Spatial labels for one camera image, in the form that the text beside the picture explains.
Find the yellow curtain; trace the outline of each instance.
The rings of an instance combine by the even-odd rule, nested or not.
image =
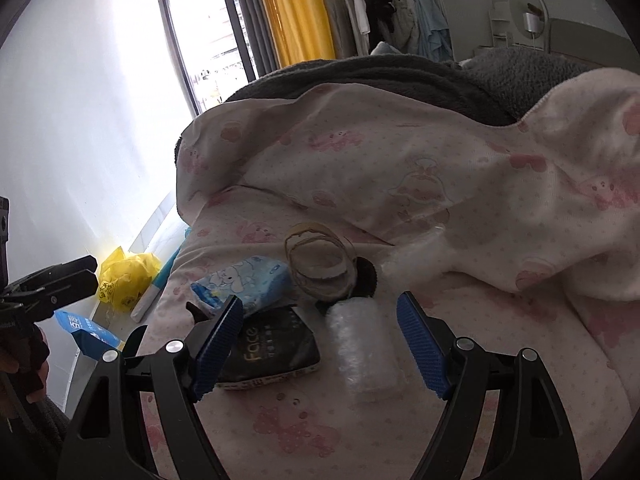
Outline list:
[[[264,0],[281,67],[311,59],[335,59],[323,0]]]

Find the pink bear print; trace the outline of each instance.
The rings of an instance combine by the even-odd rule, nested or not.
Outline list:
[[[153,451],[158,451],[158,448],[161,444],[166,446],[166,439],[164,437],[164,433],[162,432],[161,424],[154,424],[152,426],[146,427],[146,436],[149,439],[149,445]]]
[[[418,303],[420,303],[423,310],[433,310],[437,305],[431,296],[428,296],[421,290],[417,290],[414,293],[414,296],[415,299],[418,300]]]
[[[209,201],[205,204],[205,207],[213,207],[216,205],[223,204],[227,202],[231,198],[231,190],[225,189],[224,191],[220,191],[215,193],[209,198]]]
[[[311,90],[308,90],[307,92],[309,94],[327,95],[333,91],[334,86],[335,86],[334,83],[322,83],[314,86]]]
[[[621,336],[640,330],[640,301],[598,309],[589,318],[587,330],[593,336],[601,335],[607,347],[615,348]]]
[[[292,127],[276,138],[276,142],[279,142],[283,146],[289,146],[293,140],[293,132],[295,132],[303,122],[304,121],[298,121],[294,123]]]
[[[187,173],[201,174],[209,169],[209,165],[196,150],[184,150],[180,152],[180,167]]]
[[[287,388],[274,395],[273,390],[258,388],[247,392],[243,403],[255,415],[255,433],[277,437],[278,447],[287,454],[327,458],[340,442],[340,433],[320,424],[318,410],[299,390]]]
[[[220,132],[220,139],[228,140],[229,142],[238,142],[242,136],[242,124],[239,121],[229,121],[225,123]]]
[[[484,295],[498,308],[510,310],[519,317],[528,317],[538,323],[551,323],[558,316],[555,312],[547,310],[536,298],[526,298],[521,294],[509,294],[497,288],[486,290]]]
[[[640,136],[640,100],[636,100],[622,117],[622,125],[627,135]]]
[[[500,399],[498,396],[486,396],[484,399],[484,410],[489,410],[490,412],[496,412],[498,410],[498,402]]]
[[[489,443],[482,438],[481,436],[476,436],[476,439],[474,440],[474,444],[471,447],[471,453],[475,453],[475,454],[486,454],[486,450],[489,447]]]
[[[520,272],[516,275],[518,290],[537,285],[553,276],[556,270],[553,265],[541,258],[528,258],[520,265]]]
[[[264,222],[242,222],[236,229],[236,234],[243,244],[266,244],[275,242],[278,237],[271,232],[271,228]]]
[[[309,209],[306,205],[300,203],[300,200],[297,196],[284,195],[284,198],[289,204],[291,204],[296,209],[299,209],[300,211],[306,211],[307,209]]]
[[[327,191],[316,190],[311,194],[311,198],[315,204],[323,207],[338,207],[335,196]]]
[[[494,144],[492,142],[487,142],[487,145],[496,153],[508,154],[509,163],[511,164],[511,167],[516,170],[522,170],[523,168],[530,166],[530,168],[537,173],[543,173],[544,171],[546,171],[546,158],[542,155],[511,153],[511,150],[509,150],[508,148],[499,146],[498,144]]]
[[[615,176],[599,175],[574,186],[575,191],[589,198],[600,211],[610,207],[626,209],[638,205],[640,170]]]
[[[180,284],[185,285],[189,282],[191,283],[197,282],[198,280],[201,280],[202,278],[204,278],[208,273],[209,273],[209,267],[207,266],[200,265],[200,266],[194,267],[193,270],[187,270],[184,273],[184,277],[180,280]]]
[[[444,185],[436,176],[438,165],[430,158],[415,161],[417,169],[407,173],[402,182],[389,191],[391,196],[406,197],[423,205],[439,205],[448,202]]]
[[[359,146],[363,140],[364,136],[359,132],[339,130],[312,135],[309,137],[308,143],[315,152],[326,152],[327,150],[341,152],[348,146]]]

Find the black tissue pack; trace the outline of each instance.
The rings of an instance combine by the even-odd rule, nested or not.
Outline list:
[[[247,317],[218,377],[217,387],[248,390],[318,370],[313,332],[290,306]]]

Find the person's hand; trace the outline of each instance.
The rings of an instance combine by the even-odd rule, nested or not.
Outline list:
[[[42,338],[47,343],[47,337],[42,332]],[[18,371],[18,361],[7,350],[0,347],[0,372],[15,374]],[[47,376],[49,375],[49,363],[43,362],[42,367],[38,370],[38,376],[44,384],[43,389],[33,392],[27,396],[27,402],[38,402],[43,400],[47,395]],[[2,383],[0,383],[0,415],[7,418],[16,416],[14,406],[9,399],[7,392]]]

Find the gray curtain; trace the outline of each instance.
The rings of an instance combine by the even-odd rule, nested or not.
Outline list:
[[[335,57],[344,59],[357,55],[349,11],[344,0],[324,0],[331,34],[334,38]]]
[[[279,69],[271,28],[262,0],[238,0],[258,76]]]

